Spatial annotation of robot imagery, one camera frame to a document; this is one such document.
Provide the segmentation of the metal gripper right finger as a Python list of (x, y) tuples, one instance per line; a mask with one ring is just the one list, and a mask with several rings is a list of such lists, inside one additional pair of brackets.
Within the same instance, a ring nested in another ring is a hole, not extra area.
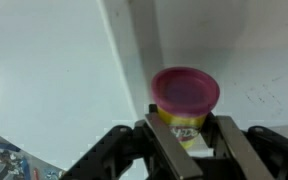
[(275, 180), (231, 117), (217, 116), (216, 123), (246, 180)]

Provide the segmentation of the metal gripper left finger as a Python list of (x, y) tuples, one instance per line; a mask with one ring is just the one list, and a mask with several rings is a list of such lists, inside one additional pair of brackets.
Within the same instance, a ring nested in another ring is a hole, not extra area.
[(203, 171), (188, 155), (157, 113), (146, 115), (146, 122), (161, 148), (162, 154), (176, 180), (200, 180)]

